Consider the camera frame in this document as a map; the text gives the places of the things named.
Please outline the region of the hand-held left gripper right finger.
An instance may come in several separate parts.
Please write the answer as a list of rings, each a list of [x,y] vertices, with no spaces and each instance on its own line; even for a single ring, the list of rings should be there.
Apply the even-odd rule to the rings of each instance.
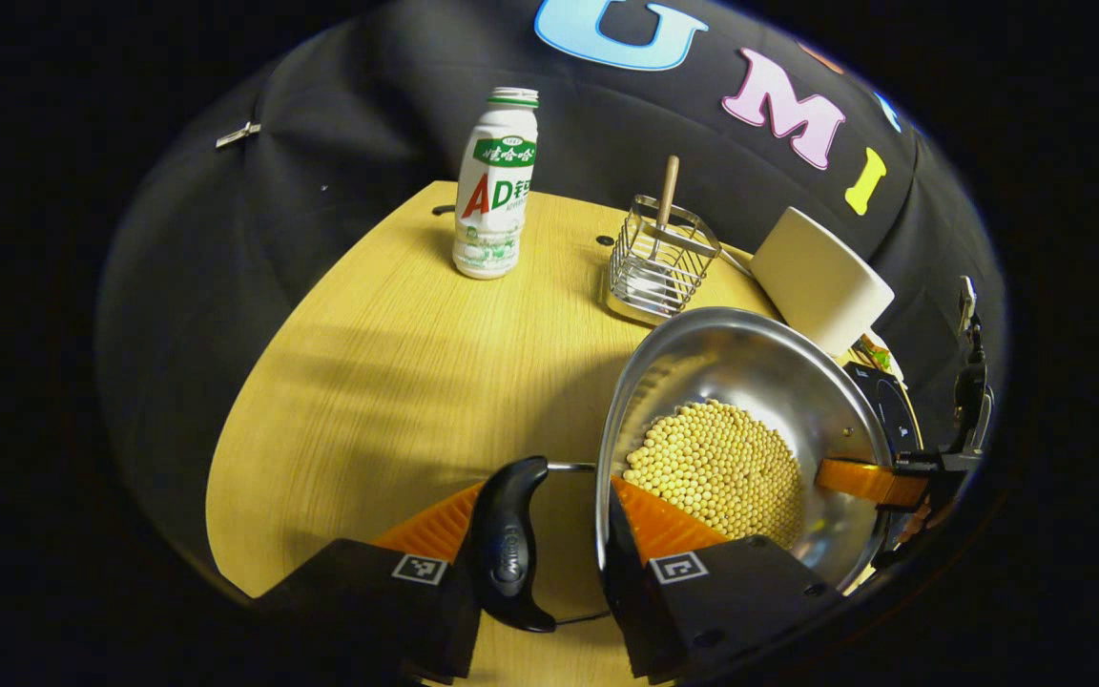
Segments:
[[[603,588],[634,676],[710,682],[840,603],[771,539],[724,539],[622,478],[608,484],[607,516]]]

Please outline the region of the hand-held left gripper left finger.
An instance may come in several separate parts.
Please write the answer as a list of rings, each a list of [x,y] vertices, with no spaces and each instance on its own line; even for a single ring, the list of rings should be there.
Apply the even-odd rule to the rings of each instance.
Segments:
[[[460,550],[481,488],[462,489],[371,543],[333,540],[254,609],[318,649],[360,656],[385,678],[466,678],[480,608]]]

